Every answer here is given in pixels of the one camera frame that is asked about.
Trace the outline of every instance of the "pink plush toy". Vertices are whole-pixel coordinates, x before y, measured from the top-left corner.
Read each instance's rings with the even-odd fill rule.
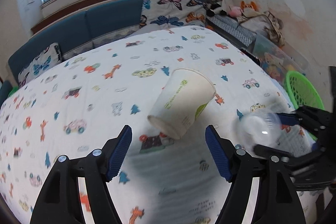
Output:
[[[241,16],[242,15],[242,9],[240,7],[237,7],[237,6],[234,6],[231,8],[231,11],[229,11],[228,15],[230,17],[238,17],[238,16]]]

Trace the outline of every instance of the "bed sheet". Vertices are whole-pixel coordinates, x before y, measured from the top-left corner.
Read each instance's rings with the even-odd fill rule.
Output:
[[[160,136],[147,115],[178,67],[199,70],[217,93],[177,141]],[[259,107],[293,110],[269,76],[215,32],[187,26],[125,38],[63,62],[5,101],[0,192],[21,223],[29,223],[57,157],[86,156],[128,124],[132,143],[119,175],[108,183],[122,223],[214,223],[230,184],[218,173],[205,128],[213,124],[220,136],[240,145],[235,133],[239,118]],[[303,130],[283,132],[295,155],[310,150]],[[283,146],[282,140],[277,143]],[[244,223],[253,215],[257,180]],[[93,223],[84,180],[79,185],[86,223]],[[309,219],[313,194],[299,195]]]

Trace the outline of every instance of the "butterfly print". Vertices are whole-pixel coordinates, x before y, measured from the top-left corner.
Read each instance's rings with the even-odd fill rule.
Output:
[[[158,25],[163,25],[163,24],[171,24],[174,26],[182,26],[184,23],[183,22],[179,22],[179,18],[178,17],[165,17],[165,16],[159,16],[157,18],[157,20],[154,20],[151,22],[151,24],[158,24]]]
[[[181,0],[159,0],[157,3],[158,4],[172,3],[176,6],[176,8],[182,11]]]
[[[47,53],[47,51],[49,50],[49,47],[50,46],[46,47],[46,49],[43,51],[44,54]]]
[[[198,0],[190,0],[187,3],[187,7],[192,7],[192,6],[196,6],[196,5],[202,5],[204,9],[207,8],[207,4]]]
[[[147,17],[145,15],[141,15],[140,17],[140,29],[147,25]]]
[[[38,75],[40,70],[46,70],[49,68],[49,63],[51,61],[51,56],[42,65],[34,65],[34,75]]]
[[[151,1],[150,0],[143,0],[143,6],[146,8],[146,9],[150,9],[151,8]]]
[[[23,87],[26,84],[26,79],[27,79],[28,74],[29,74],[29,72],[26,74],[26,76],[23,79],[23,81],[19,83],[19,88]]]
[[[191,22],[193,20],[200,20],[202,21],[203,23],[205,23],[205,17],[203,14],[199,14],[199,15],[195,15],[194,12],[191,12],[187,15],[187,18],[186,18],[186,22]]]
[[[38,56],[35,57],[35,60],[38,60],[41,57],[41,52],[39,53]]]
[[[61,51],[59,50],[59,46],[55,45],[54,48],[55,48],[55,51],[58,55],[58,61],[61,61]]]

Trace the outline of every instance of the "wall stain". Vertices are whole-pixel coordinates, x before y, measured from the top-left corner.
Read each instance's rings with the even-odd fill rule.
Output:
[[[277,6],[269,11],[283,21],[283,28],[289,30],[297,39],[308,40],[308,37],[313,34],[309,23],[295,15],[287,5],[272,5]]]

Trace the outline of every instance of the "paper cup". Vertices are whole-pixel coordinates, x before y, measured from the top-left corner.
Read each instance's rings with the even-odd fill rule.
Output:
[[[179,140],[215,93],[213,83],[200,72],[176,69],[147,118],[163,134]]]

